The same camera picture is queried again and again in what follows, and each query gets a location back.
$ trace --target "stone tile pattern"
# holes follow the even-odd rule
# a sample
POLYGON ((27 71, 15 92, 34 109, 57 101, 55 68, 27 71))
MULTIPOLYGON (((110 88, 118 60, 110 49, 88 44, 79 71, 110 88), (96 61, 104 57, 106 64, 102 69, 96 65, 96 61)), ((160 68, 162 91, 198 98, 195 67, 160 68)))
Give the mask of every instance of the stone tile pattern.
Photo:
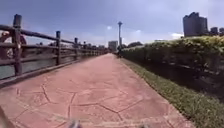
POLYGON ((3 88, 0 105, 19 128, 194 128, 112 54, 3 88))

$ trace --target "street lamp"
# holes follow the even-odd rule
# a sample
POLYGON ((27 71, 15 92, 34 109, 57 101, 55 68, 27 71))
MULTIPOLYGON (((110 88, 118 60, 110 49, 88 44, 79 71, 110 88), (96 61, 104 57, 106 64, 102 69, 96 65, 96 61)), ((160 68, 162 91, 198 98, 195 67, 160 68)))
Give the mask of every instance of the street lamp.
POLYGON ((119 25, 119 46, 120 46, 120 49, 121 49, 121 25, 123 23, 121 21, 118 22, 118 25, 119 25))

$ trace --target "grass strip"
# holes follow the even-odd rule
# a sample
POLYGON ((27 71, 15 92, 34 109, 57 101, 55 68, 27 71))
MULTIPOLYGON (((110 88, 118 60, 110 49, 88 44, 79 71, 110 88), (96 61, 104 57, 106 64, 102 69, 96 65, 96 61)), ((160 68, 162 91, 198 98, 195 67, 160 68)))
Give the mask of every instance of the grass strip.
POLYGON ((194 122, 197 128, 224 128, 224 104, 218 99, 180 86, 129 60, 122 61, 194 122))

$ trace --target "building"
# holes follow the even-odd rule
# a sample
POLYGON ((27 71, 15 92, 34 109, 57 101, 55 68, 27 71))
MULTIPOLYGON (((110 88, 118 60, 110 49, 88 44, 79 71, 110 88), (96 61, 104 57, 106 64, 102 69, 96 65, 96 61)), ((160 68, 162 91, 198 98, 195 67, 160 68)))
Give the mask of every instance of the building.
POLYGON ((183 18, 183 28, 185 37, 206 35, 208 33, 207 18, 193 12, 183 18))
POLYGON ((109 48, 112 52, 117 51, 117 46, 118 46, 118 41, 109 41, 109 42, 108 42, 108 48, 109 48))
POLYGON ((219 35, 224 36, 224 28, 219 28, 219 35))
POLYGON ((211 36, 217 36, 217 35, 219 35, 218 27, 212 27, 210 29, 210 35, 211 36))

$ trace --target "sky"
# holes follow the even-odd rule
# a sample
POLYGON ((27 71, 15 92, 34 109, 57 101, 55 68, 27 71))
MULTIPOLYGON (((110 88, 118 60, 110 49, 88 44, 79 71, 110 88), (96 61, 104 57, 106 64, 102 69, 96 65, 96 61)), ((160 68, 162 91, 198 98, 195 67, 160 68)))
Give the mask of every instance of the sky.
POLYGON ((118 40, 122 21, 123 43, 170 40, 183 34, 182 18, 199 12, 208 26, 224 27, 223 0, 1 0, 0 24, 12 25, 22 15, 22 28, 62 38, 107 45, 118 40))

